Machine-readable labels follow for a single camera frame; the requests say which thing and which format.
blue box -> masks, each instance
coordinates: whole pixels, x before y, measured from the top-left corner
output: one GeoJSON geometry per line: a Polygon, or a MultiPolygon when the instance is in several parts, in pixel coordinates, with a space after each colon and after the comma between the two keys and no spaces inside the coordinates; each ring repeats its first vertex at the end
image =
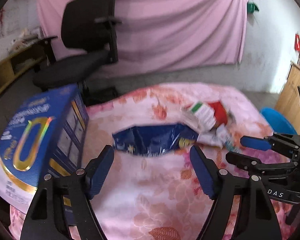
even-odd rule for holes
{"type": "Polygon", "coordinates": [[[26,100],[0,138],[0,196],[25,213],[45,174],[80,168],[88,120],[76,85],[26,100]]]}

metal bolt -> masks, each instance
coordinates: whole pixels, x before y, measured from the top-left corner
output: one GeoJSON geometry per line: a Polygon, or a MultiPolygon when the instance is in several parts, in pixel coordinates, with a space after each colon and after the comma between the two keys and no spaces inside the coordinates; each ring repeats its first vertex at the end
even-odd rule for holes
{"type": "Polygon", "coordinates": [[[221,170],[219,170],[219,173],[220,173],[221,175],[227,175],[227,174],[228,174],[228,171],[225,170],[225,169],[221,169],[221,170]]]}
{"type": "Polygon", "coordinates": [[[44,180],[49,180],[51,179],[51,174],[46,174],[43,178],[44,180]]]}
{"type": "Polygon", "coordinates": [[[82,175],[82,174],[84,174],[84,169],[77,169],[77,171],[75,173],[77,175],[82,175]]]}
{"type": "Polygon", "coordinates": [[[251,176],[251,179],[254,180],[254,181],[258,181],[259,180],[259,177],[257,175],[252,175],[251,176]]]}

black office chair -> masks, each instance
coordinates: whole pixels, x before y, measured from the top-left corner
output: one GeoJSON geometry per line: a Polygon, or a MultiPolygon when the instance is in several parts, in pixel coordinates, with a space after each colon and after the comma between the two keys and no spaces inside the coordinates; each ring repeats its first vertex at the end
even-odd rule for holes
{"type": "Polygon", "coordinates": [[[114,26],[121,23],[114,18],[115,0],[73,0],[66,5],[62,18],[61,39],[67,48],[84,49],[87,54],[56,61],[51,40],[42,44],[50,66],[39,71],[33,78],[34,85],[42,91],[71,83],[82,83],[83,101],[86,105],[103,103],[118,96],[114,87],[90,94],[85,80],[96,69],[118,61],[114,26]]]}

blue plastic bag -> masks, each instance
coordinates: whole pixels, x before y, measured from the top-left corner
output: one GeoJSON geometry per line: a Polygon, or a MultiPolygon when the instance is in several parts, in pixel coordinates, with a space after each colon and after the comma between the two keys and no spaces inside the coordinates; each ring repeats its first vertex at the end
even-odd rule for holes
{"type": "Polygon", "coordinates": [[[114,148],[144,157],[160,156],[197,141],[198,134],[188,126],[134,126],[112,135],[114,148]]]}

blue stool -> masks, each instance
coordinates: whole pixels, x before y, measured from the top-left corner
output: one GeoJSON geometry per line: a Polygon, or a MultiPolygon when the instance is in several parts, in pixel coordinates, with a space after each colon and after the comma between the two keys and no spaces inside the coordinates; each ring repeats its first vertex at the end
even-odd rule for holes
{"type": "Polygon", "coordinates": [[[271,128],[277,133],[297,134],[291,123],[278,111],[265,107],[260,114],[267,120],[271,128]]]}

